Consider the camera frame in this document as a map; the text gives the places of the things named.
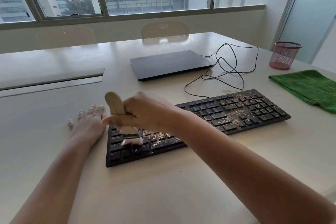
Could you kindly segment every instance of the person's left hand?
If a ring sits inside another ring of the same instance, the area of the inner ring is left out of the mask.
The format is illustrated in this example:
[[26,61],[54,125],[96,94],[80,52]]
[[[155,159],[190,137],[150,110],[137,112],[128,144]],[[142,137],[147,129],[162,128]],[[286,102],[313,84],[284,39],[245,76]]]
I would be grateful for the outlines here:
[[106,126],[102,124],[102,119],[105,117],[106,113],[103,105],[97,108],[92,105],[87,113],[83,109],[80,110],[77,123],[74,123],[71,119],[68,120],[71,131],[70,138],[72,140],[82,140],[92,147],[105,131]]

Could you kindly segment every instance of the black keyboard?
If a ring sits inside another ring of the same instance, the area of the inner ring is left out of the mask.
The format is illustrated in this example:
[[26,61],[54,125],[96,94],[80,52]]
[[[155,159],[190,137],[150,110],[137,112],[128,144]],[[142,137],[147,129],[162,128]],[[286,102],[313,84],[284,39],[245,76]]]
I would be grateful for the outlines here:
[[[227,135],[290,119],[291,116],[256,90],[245,90],[219,97],[176,105],[193,112]],[[108,128],[106,167],[131,162],[186,147],[177,137],[161,132],[142,132],[143,145],[121,146],[124,135]]]

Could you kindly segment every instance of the laptop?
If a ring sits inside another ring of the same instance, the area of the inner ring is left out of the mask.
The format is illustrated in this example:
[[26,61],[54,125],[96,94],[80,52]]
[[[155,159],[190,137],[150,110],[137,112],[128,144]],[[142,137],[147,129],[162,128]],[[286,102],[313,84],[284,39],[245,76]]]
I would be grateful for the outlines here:
[[214,65],[212,59],[206,59],[192,50],[134,58],[130,61],[138,81],[209,68]]

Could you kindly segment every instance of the microfiber cloth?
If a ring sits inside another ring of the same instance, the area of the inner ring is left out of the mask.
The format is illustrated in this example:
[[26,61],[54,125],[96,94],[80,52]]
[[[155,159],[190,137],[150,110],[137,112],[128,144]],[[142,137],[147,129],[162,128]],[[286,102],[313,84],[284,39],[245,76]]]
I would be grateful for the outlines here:
[[316,70],[270,75],[269,78],[307,104],[336,113],[336,82]]

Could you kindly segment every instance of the white table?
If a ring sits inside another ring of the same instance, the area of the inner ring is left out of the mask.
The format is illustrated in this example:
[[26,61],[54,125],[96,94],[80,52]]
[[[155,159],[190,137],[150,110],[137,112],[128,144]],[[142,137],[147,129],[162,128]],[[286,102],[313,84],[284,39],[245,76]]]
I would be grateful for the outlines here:
[[[105,92],[116,91],[125,99],[143,90],[174,104],[201,99],[183,91],[200,71],[138,82],[130,58],[188,49],[209,55],[223,43],[249,46],[215,33],[200,33],[181,43],[147,46],[141,40],[130,40],[0,55],[5,72],[13,73],[11,65],[16,66],[16,75],[106,68],[101,83],[0,98],[0,223],[11,220],[67,142],[67,119],[93,103],[104,104]],[[235,50],[238,71],[252,69],[256,49]],[[234,64],[229,47],[221,55]],[[256,71],[243,76],[244,89],[260,91],[292,118],[232,137],[317,192],[333,192],[336,116],[305,104],[271,82],[269,75],[288,71],[269,68],[270,55],[259,50]],[[289,72],[306,69],[317,69],[336,80],[336,74],[299,61],[294,61]],[[219,72],[216,67],[213,74]],[[226,75],[224,80],[242,85],[238,76]],[[215,80],[198,80],[188,90],[208,96],[223,95],[223,90],[225,94],[235,92]],[[69,223],[256,223],[190,149],[106,168],[106,146],[105,134],[87,159]]]

